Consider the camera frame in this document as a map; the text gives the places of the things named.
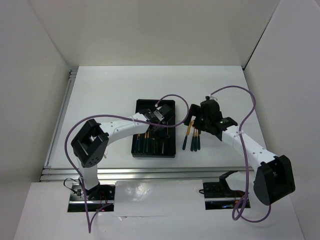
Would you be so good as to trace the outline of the gold knife green handle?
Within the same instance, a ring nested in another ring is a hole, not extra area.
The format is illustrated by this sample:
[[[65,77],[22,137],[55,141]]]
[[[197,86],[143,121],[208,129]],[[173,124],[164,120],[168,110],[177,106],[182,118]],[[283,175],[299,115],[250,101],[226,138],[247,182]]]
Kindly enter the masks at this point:
[[[156,140],[154,138],[151,139],[151,153],[154,155],[156,154]]]
[[[197,150],[201,150],[201,131],[197,132]]]
[[[186,149],[186,146],[187,146],[187,140],[188,140],[188,136],[190,135],[190,131],[191,131],[191,127],[193,125],[193,120],[189,123],[188,127],[187,127],[187,131],[186,131],[186,134],[185,134],[185,137],[184,137],[184,141],[183,141],[183,145],[182,145],[182,150],[185,150]]]

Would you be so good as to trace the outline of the gold fork green handle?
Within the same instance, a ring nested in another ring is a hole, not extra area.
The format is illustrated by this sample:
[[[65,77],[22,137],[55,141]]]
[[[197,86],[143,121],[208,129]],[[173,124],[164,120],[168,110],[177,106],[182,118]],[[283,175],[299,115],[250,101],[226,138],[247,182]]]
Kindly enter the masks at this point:
[[[194,133],[194,146],[193,146],[193,150],[196,152],[198,150],[198,130],[195,129],[195,133]]]
[[[144,136],[144,143],[143,143],[143,153],[149,153],[149,140],[150,140],[150,132],[147,131]]]

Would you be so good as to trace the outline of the gold spoon green handle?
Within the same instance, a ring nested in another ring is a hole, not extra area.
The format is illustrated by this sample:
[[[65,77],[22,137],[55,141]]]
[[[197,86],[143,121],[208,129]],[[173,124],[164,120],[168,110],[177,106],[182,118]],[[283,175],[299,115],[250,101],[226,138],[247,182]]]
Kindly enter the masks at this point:
[[[192,139],[191,139],[191,145],[190,145],[190,150],[191,151],[197,151],[197,146],[196,146],[196,138],[197,138],[197,136],[196,136],[196,129],[194,128],[193,129],[193,134],[192,134]]]
[[[134,152],[139,153],[141,147],[141,134],[138,133],[135,141]]]

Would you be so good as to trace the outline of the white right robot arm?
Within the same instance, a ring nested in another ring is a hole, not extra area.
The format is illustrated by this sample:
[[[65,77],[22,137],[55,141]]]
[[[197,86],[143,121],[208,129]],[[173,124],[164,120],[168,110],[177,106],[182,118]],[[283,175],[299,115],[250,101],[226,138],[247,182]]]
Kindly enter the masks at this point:
[[[255,172],[253,191],[258,200],[269,206],[296,190],[292,164],[285,155],[277,156],[259,145],[240,130],[231,117],[223,117],[220,106],[207,98],[200,105],[190,106],[185,125],[195,117],[193,127],[216,136],[238,153],[247,156],[248,165]]]

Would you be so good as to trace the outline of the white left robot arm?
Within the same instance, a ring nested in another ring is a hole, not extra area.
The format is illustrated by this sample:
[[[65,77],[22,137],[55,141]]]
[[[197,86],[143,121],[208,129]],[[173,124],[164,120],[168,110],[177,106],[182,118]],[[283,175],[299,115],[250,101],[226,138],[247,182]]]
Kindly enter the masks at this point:
[[[99,123],[94,118],[85,121],[71,141],[80,172],[81,194],[88,200],[95,199],[101,191],[98,180],[98,163],[107,147],[124,138],[150,133],[155,139],[168,139],[166,128],[174,122],[175,111],[167,104],[154,109],[142,109],[130,117]]]

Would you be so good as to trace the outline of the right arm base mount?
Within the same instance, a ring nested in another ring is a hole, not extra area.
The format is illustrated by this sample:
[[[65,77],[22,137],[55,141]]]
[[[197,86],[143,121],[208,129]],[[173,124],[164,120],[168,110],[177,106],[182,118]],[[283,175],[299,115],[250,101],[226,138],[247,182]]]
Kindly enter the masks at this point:
[[[233,209],[240,198],[245,194],[240,189],[232,190],[226,179],[237,174],[238,171],[228,171],[222,174],[218,181],[204,182],[203,188],[198,192],[204,195],[206,210],[228,210]]]

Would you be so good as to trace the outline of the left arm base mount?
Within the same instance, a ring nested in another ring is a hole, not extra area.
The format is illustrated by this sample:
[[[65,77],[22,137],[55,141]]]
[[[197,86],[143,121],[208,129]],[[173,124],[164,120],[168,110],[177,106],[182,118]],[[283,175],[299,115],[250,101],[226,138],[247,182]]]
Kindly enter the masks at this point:
[[[63,186],[70,190],[68,213],[85,212],[85,199],[87,201],[88,212],[96,212],[101,209],[102,212],[113,212],[115,207],[116,184],[107,182],[95,187],[92,191],[82,190],[78,179],[66,178]]]

